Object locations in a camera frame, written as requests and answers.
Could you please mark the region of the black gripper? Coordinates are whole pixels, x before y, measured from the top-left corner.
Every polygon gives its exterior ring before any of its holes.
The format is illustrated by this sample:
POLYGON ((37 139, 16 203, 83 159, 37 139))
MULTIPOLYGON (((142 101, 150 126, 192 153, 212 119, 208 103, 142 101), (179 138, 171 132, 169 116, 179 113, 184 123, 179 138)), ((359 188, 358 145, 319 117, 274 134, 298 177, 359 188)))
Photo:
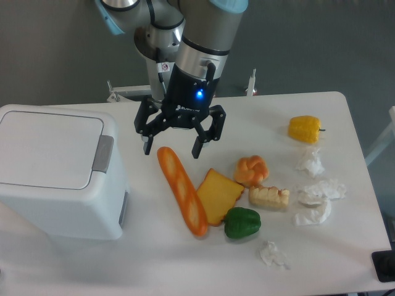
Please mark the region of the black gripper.
POLYGON ((213 62, 208 62, 204 77, 196 78, 174 66, 162 106, 148 97, 141 101, 134 125, 144 142, 145 155, 150 154, 154 136, 167 127, 196 130, 191 151, 194 158, 199 158, 206 144, 221 138, 226 113, 221 105, 211 106, 219 81, 214 78, 216 69, 213 62), (201 122, 208 116, 212 117, 212 123, 204 130, 201 122))

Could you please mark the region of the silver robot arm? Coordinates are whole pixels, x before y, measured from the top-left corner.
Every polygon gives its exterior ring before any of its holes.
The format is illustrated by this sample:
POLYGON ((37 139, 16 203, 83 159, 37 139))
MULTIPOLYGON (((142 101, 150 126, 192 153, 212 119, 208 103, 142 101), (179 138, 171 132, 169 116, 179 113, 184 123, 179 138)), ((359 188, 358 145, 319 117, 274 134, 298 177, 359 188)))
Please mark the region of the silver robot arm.
POLYGON ((145 59, 149 89, 111 88, 115 96, 141 96, 135 130, 149 154, 168 128, 195 130, 192 154, 218 141, 226 113, 212 99, 247 1, 97 1, 114 35, 133 35, 145 59))

